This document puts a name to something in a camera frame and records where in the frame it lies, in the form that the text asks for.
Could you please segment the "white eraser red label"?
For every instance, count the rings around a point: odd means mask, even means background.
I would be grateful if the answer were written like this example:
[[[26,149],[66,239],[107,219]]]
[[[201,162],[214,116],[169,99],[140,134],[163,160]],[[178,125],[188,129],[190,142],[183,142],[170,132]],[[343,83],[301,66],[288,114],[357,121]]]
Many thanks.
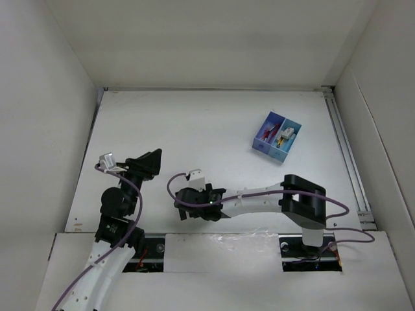
[[[281,137],[283,139],[290,139],[290,137],[295,134],[295,129],[288,127],[286,128],[282,133],[281,133]]]

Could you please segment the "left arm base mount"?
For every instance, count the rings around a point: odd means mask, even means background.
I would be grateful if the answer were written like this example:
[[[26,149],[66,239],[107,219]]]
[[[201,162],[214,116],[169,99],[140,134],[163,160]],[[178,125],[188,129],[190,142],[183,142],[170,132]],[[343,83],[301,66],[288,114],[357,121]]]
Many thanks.
[[[142,252],[129,260],[123,273],[161,273],[164,269],[164,254],[165,236],[146,236]]]

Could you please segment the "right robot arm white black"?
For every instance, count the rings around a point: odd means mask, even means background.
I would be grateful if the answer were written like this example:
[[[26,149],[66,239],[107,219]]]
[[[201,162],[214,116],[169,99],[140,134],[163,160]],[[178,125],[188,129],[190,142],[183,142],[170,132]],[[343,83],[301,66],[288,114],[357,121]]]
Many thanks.
[[[326,228],[325,188],[288,174],[275,185],[258,189],[213,188],[200,170],[184,173],[187,186],[167,189],[180,219],[201,218],[217,222],[243,214],[281,213],[302,229],[301,250],[315,255],[323,248]]]

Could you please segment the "red pen white cap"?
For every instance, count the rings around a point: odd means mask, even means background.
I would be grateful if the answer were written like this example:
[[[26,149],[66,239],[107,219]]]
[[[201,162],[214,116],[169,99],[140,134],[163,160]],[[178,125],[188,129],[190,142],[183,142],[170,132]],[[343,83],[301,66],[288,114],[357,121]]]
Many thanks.
[[[274,125],[274,127],[270,130],[269,137],[268,137],[269,139],[273,138],[277,134],[279,127],[280,127],[280,124]]]

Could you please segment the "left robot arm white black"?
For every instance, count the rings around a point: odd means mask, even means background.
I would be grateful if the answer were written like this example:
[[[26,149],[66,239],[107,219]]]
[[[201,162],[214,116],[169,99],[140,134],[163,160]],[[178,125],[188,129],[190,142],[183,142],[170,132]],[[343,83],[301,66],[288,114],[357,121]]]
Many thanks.
[[[137,226],[143,210],[141,186],[161,169],[160,148],[117,162],[99,157],[95,170],[119,180],[101,196],[100,220],[84,270],[67,287],[53,310],[102,310],[125,266],[145,251],[145,232]]]

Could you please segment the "red pen thin slanted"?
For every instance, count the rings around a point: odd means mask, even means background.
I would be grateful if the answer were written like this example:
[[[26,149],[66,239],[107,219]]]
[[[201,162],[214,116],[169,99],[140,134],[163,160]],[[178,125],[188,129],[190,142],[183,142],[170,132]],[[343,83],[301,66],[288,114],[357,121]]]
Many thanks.
[[[264,132],[263,132],[263,134],[262,134],[262,136],[261,136],[261,140],[262,141],[264,141],[264,142],[269,142],[271,139],[269,139],[268,137],[269,137],[269,133],[270,133],[270,130],[273,128],[274,126],[271,126],[271,127],[268,127],[268,128],[265,128],[265,130],[264,130]]]

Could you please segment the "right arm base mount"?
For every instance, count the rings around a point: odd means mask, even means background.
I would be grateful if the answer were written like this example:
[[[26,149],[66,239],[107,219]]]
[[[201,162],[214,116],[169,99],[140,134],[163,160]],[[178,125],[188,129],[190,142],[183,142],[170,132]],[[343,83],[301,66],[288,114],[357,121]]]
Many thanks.
[[[342,271],[342,263],[336,249],[326,249],[334,236],[325,236],[321,247],[306,246],[302,237],[287,235],[279,237],[281,265],[284,272]]]

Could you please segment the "blue two-compartment container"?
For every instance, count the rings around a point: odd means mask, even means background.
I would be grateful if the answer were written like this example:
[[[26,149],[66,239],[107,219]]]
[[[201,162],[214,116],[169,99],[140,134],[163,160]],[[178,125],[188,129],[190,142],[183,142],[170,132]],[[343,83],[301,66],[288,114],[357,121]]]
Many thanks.
[[[261,140],[261,136],[265,130],[265,128],[274,126],[275,124],[280,124],[279,130],[277,132],[277,134],[269,141],[269,142],[264,142]],[[262,124],[262,126],[260,127],[259,131],[257,132],[257,134],[254,137],[253,143],[252,143],[252,148],[254,150],[257,150],[259,152],[262,152],[263,154],[267,155],[268,157],[271,157],[273,159],[278,160],[279,162],[283,163],[290,150],[287,152],[287,141],[288,139],[285,139],[283,145],[278,148],[277,147],[277,141],[281,138],[281,133],[288,127],[294,128],[295,129],[295,134],[296,134],[296,138],[302,128],[302,125],[290,120],[282,115],[279,115],[277,113],[274,112],[270,112],[268,114],[268,116],[266,117],[264,123]]]

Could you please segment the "aluminium rail right side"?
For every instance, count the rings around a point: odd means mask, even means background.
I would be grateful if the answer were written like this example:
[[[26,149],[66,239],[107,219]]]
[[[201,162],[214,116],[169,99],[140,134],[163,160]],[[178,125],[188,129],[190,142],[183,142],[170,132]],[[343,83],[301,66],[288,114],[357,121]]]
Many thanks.
[[[364,231],[377,231],[370,204],[366,197],[366,193],[362,184],[362,180],[357,169],[357,165],[351,150],[348,137],[342,123],[340,112],[335,100],[335,94],[332,87],[323,87],[321,89],[323,98],[326,102],[327,110],[329,112],[331,122],[337,137],[338,145],[346,165],[351,187],[353,189],[354,198],[356,201],[357,216]]]

